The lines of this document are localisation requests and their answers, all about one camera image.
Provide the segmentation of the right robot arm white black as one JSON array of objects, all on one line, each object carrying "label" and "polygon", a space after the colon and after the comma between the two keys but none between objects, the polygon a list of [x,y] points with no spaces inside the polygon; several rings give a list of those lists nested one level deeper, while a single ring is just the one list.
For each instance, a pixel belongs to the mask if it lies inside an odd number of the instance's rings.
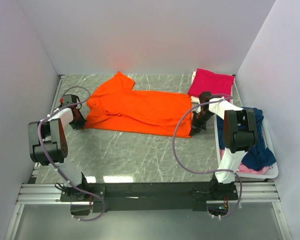
[{"label": "right robot arm white black", "polygon": [[199,97],[200,111],[193,111],[191,130],[193,136],[207,129],[207,121],[214,115],[223,120],[222,141],[225,149],[218,171],[210,181],[209,193],[220,200],[227,194],[236,193],[235,173],[243,157],[258,143],[255,111],[252,108],[237,107],[222,95],[202,92]]}]

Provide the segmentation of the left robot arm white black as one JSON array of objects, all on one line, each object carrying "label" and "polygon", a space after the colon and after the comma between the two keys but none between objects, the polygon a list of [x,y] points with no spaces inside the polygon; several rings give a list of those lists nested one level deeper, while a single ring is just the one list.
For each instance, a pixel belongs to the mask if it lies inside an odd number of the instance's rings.
[{"label": "left robot arm white black", "polygon": [[90,188],[83,173],[79,172],[68,157],[68,144],[64,127],[70,125],[73,130],[81,130],[86,124],[80,109],[81,101],[77,95],[65,94],[60,105],[47,120],[28,124],[28,143],[30,158],[34,163],[48,166],[56,171],[63,184],[54,186],[63,196],[84,201],[90,195]]}]

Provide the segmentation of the orange t-shirt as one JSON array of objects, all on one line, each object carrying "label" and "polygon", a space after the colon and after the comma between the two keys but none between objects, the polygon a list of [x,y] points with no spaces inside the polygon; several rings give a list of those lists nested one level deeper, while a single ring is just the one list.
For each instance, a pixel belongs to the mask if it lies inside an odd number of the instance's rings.
[{"label": "orange t-shirt", "polygon": [[191,97],[184,93],[135,90],[121,72],[101,84],[87,100],[85,128],[189,138]]}]

